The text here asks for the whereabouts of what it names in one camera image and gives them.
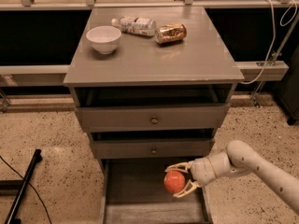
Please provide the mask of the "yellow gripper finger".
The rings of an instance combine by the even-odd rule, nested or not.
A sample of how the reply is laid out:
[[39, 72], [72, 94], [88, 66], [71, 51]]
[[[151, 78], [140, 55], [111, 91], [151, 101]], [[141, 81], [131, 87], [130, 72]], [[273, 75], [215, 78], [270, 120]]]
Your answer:
[[187, 182], [187, 184], [185, 185], [185, 187], [183, 188], [183, 190], [175, 193], [174, 197], [175, 198], [185, 197], [185, 196], [191, 194], [192, 192], [194, 192], [195, 190], [197, 190], [199, 187], [200, 187], [200, 185], [197, 182], [189, 180]]
[[190, 170], [190, 165], [187, 162], [180, 162], [176, 164], [172, 164], [166, 167], [165, 171], [178, 171], [184, 174], [187, 174]]

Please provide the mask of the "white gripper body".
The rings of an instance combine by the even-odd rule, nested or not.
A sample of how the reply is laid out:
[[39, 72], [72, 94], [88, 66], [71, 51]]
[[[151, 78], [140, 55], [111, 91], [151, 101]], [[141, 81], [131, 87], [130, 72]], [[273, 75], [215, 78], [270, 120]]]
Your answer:
[[206, 186], [215, 179], [212, 164], [208, 158], [195, 159], [190, 162], [193, 179], [200, 187]]

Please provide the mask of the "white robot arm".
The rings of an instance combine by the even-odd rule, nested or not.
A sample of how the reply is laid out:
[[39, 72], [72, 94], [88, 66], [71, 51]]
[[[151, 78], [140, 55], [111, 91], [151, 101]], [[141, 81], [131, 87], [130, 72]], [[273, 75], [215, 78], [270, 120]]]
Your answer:
[[299, 214], [299, 179], [265, 160], [250, 145], [234, 140], [218, 154], [176, 163], [165, 169], [164, 186], [182, 198], [221, 177], [253, 173]]

